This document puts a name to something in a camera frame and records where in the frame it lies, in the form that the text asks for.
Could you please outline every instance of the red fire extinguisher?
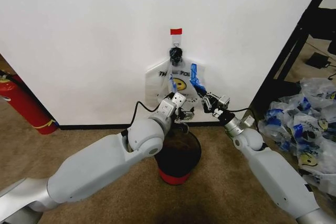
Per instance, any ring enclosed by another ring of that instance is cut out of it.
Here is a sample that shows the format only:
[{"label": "red fire extinguisher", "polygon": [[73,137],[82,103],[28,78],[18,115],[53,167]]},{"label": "red fire extinguisher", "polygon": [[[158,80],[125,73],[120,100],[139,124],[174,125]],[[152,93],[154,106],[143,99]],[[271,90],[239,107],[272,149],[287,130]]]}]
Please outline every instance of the red fire extinguisher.
[{"label": "red fire extinguisher", "polygon": [[45,135],[54,132],[57,127],[27,92],[25,84],[18,75],[0,75],[0,95],[19,112],[39,133]]}]

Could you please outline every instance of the smiley face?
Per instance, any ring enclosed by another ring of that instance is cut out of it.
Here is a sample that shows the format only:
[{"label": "smiley face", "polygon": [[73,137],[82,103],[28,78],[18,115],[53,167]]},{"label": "smiley face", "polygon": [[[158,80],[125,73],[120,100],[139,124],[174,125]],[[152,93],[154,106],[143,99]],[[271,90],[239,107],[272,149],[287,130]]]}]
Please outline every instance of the smiley face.
[{"label": "smiley face", "polygon": [[187,84],[185,84],[185,82],[182,81],[181,79],[173,78],[173,80],[176,83],[177,90],[181,91],[181,90],[185,90],[187,88]]},{"label": "smiley face", "polygon": [[299,165],[317,166],[316,158],[310,153],[302,153],[299,157]]}]

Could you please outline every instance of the red trash can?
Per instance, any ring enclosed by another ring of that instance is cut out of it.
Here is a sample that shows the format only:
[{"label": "red trash can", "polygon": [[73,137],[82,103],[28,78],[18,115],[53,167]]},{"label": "red trash can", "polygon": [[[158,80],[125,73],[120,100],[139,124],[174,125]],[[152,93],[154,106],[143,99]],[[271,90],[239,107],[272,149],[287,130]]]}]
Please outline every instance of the red trash can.
[{"label": "red trash can", "polygon": [[183,184],[200,161],[201,154],[201,145],[193,133],[169,131],[162,150],[155,155],[161,178],[170,185]]}]

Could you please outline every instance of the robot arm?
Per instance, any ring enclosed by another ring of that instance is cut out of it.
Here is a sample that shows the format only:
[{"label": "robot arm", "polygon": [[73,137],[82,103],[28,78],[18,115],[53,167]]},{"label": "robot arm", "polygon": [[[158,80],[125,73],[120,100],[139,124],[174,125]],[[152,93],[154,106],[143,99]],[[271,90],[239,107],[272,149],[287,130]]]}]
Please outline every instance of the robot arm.
[{"label": "robot arm", "polygon": [[171,116],[184,101],[176,93],[164,99],[148,119],[136,120],[127,130],[103,137],[68,157],[50,178],[26,178],[4,189],[0,192],[0,223],[37,223],[42,212],[91,196],[132,165],[155,155],[170,129]]},{"label": "robot arm", "polygon": [[205,113],[219,119],[234,146],[248,160],[248,165],[273,202],[301,224],[331,224],[336,221],[318,206],[306,181],[263,137],[250,129],[254,119],[240,120],[227,110],[229,99],[211,93],[200,94]]}]

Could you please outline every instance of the black baseboard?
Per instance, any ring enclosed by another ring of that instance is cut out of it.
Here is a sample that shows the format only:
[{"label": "black baseboard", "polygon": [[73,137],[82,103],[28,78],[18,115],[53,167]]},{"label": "black baseboard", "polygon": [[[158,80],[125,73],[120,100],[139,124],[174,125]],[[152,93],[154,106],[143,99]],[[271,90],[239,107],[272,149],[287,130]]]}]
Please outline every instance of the black baseboard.
[{"label": "black baseboard", "polygon": [[[190,127],[220,126],[219,122],[191,122]],[[126,129],[130,124],[94,124],[94,125],[60,125],[61,130],[110,130]]]}]

